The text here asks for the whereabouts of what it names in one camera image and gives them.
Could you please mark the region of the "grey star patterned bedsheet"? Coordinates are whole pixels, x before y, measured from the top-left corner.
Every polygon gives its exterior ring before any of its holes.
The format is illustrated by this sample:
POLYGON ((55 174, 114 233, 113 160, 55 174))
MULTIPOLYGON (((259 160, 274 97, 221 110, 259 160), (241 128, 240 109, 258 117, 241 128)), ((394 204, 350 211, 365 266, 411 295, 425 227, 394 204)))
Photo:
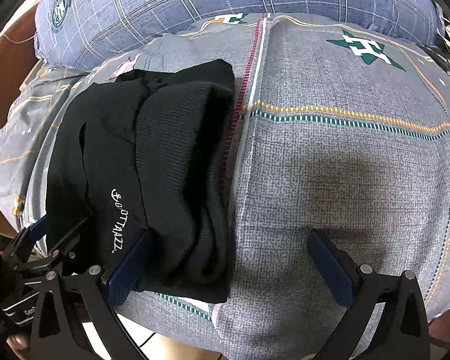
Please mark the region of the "grey star patterned bedsheet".
POLYGON ((0 131, 0 211, 16 229, 45 215, 50 158, 69 109, 114 122, 87 89, 133 72, 220 59, 233 76, 221 199, 235 251, 225 301, 139 286, 120 313, 230 359, 314 353, 341 309, 305 254, 324 230, 380 272, 416 273, 430 320, 450 310, 450 76, 425 50, 308 14, 202 21, 93 68, 44 65, 0 131))

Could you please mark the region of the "black pants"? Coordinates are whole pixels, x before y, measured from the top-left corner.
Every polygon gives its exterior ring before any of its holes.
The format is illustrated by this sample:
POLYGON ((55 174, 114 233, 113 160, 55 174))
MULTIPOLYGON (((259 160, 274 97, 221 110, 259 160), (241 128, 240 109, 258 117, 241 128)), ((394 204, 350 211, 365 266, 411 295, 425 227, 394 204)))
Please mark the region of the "black pants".
POLYGON ((77 228, 81 267, 137 246, 136 291, 224 302, 232 247, 220 166, 234 95, 221 59, 133 70, 78 94, 49 164, 48 246, 77 228))

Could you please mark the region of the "blue plaid pillow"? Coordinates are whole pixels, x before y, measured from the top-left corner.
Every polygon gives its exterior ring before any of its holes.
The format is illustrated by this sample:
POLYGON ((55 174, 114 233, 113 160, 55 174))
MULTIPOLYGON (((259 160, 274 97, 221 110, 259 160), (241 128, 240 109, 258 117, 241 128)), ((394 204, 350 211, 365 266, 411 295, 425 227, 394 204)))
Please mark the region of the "blue plaid pillow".
POLYGON ((200 20, 235 23, 251 13, 324 16, 428 46, 445 33, 433 0, 41 0, 34 51, 48 63, 90 70, 200 20))

